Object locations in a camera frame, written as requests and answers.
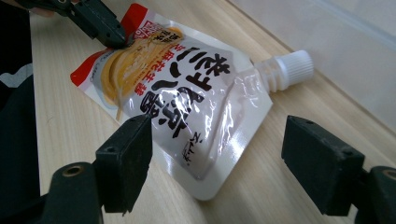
black object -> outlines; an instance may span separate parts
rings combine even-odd
[[[151,118],[125,121],[96,151],[93,164],[76,162],[55,172],[49,193],[0,223],[103,223],[107,212],[131,212],[152,157]]]
[[[127,45],[125,30],[116,15],[100,0],[16,0],[28,9],[40,7],[70,18],[90,38],[97,38],[103,45],[120,49]]]
[[[308,119],[288,116],[282,159],[322,214],[396,223],[396,169],[362,169],[364,155]]]

plastic packaging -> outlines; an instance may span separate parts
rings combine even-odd
[[[186,191],[209,200],[271,107],[268,91],[310,78],[305,51],[256,63],[238,49],[132,4],[126,49],[87,59],[71,79],[119,123],[150,114],[154,159]]]

black clamp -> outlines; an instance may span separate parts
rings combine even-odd
[[[396,169],[362,169],[364,155],[308,119],[288,116],[282,159],[322,214],[355,223],[396,223]]]
[[[103,45],[120,49],[127,45],[125,30],[117,16],[100,0],[16,0],[21,6],[39,7],[70,18],[90,38],[97,38]]]
[[[1,223],[103,223],[107,213],[131,212],[152,157],[151,118],[125,121],[96,151],[93,164],[76,162],[56,171],[49,193]]]

wooden surface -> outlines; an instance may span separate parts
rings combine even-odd
[[[120,19],[133,1],[106,0]],[[253,62],[288,53],[226,0],[136,1],[166,18],[235,46]],[[32,44],[42,193],[52,174],[94,152],[118,124],[70,81],[88,56],[103,49],[69,19],[33,15]],[[366,155],[364,168],[396,167],[396,136],[353,103],[321,74],[271,94],[274,105],[215,199],[194,200],[153,161],[131,214],[104,214],[105,223],[352,223],[326,217],[280,158],[287,115],[311,119]]]

white wall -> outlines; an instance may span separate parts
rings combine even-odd
[[[396,132],[396,1],[229,1]]]

